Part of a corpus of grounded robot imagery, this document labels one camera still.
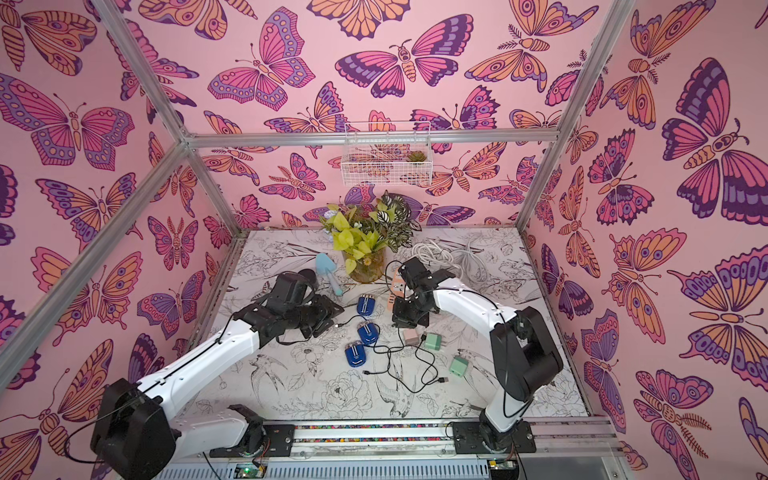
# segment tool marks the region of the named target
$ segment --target table surface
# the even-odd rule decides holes
[[[428,229],[415,232],[414,243],[435,241],[452,251],[455,261],[465,268],[462,280],[471,288],[510,306],[533,306],[545,317],[556,339],[563,359],[561,341],[549,316],[535,280],[518,231],[514,228]],[[344,323],[356,314],[357,299],[364,293],[376,296],[372,321],[380,326],[379,345],[399,346],[398,330],[392,326],[386,311],[387,286],[382,278],[369,285],[354,283],[343,269],[340,252],[332,249],[321,230],[258,230],[251,232],[230,282],[230,290],[220,307],[211,333],[223,327],[233,311],[246,306],[251,298],[269,291],[275,276],[283,271],[314,269],[315,255],[326,252],[341,266],[336,272],[344,295],[336,297],[327,283],[319,279],[319,293],[328,295],[339,305],[349,306],[334,320]],[[406,260],[410,249],[398,253],[387,250],[387,261]],[[431,270],[439,266],[432,265]],[[419,333],[437,333],[442,345],[435,352],[435,366],[448,382],[426,386],[416,394],[408,392],[393,378],[367,376],[363,370],[383,371],[387,367],[384,354],[366,349],[367,362],[351,368],[344,349],[359,340],[355,319],[346,326],[331,328],[317,339],[293,346],[271,342],[264,349],[239,361],[203,388],[187,405],[182,416],[220,412],[231,404],[242,403],[265,419],[428,419],[478,416],[498,388],[494,376],[490,342],[487,336],[450,314],[431,314],[430,325],[419,327]],[[281,339],[302,339],[291,330]],[[427,365],[414,357],[415,349],[392,354],[391,372],[417,390]],[[463,378],[449,373],[454,356],[469,361]],[[419,352],[419,357],[431,356]],[[567,362],[551,385],[536,392],[526,417],[587,415],[573,374]]]

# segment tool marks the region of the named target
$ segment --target bird illustration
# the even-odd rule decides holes
[[[268,376],[272,381],[272,385],[275,387],[275,392],[277,392],[277,383],[282,385],[283,388],[285,388],[285,385],[283,384],[283,380],[277,376],[272,368],[274,364],[282,366],[286,370],[288,370],[288,368],[286,368],[286,366],[283,365],[279,360],[276,360],[271,356],[264,355],[262,353],[256,355],[256,358],[250,360],[249,363],[256,367],[255,370],[250,374],[250,386],[253,389],[253,394],[256,396],[256,400],[258,401],[259,405],[264,406],[264,404],[261,402],[261,398],[259,397],[259,386],[261,384],[261,379],[265,375]]]
[[[402,363],[400,363],[400,370],[398,372],[397,365],[395,368],[395,376],[402,380]],[[392,408],[389,410],[389,417],[395,418],[396,416],[404,419],[411,409],[413,404],[413,393],[409,392],[404,386],[400,385],[400,382],[395,382],[395,389],[390,389],[382,380],[381,375],[376,376],[376,388],[379,389],[379,395],[382,400],[392,404]],[[413,378],[413,387],[416,388],[416,378]]]

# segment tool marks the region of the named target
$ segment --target blue computer mouse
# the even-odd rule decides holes
[[[346,354],[346,361],[351,367],[361,366],[366,362],[366,349],[360,342],[354,342],[347,346],[344,353]]]

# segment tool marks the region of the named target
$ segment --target succulent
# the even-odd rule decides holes
[[[409,162],[420,163],[427,159],[427,156],[422,151],[413,151],[408,156]]]

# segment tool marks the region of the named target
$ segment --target flower illustration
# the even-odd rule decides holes
[[[368,382],[358,372],[340,373],[323,392],[323,409],[331,419],[361,419],[362,410],[372,405]]]

